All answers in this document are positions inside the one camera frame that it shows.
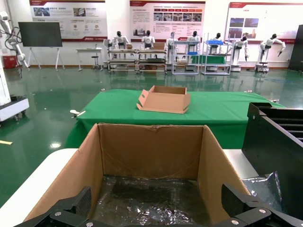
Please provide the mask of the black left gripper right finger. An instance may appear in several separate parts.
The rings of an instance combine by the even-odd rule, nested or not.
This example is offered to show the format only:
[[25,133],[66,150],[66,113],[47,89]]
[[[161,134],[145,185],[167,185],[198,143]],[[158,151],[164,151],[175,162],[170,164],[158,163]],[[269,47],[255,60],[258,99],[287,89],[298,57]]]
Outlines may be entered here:
[[229,184],[222,185],[222,207],[229,219],[215,227],[301,227],[303,221],[273,209],[255,196],[246,195]]

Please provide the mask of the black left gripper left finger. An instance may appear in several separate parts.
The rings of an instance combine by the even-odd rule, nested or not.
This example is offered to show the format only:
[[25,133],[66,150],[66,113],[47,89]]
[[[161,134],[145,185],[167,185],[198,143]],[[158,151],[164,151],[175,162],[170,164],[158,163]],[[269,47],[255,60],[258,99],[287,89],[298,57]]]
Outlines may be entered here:
[[19,227],[80,227],[91,212],[91,188],[85,186],[76,196],[58,200],[47,212]]

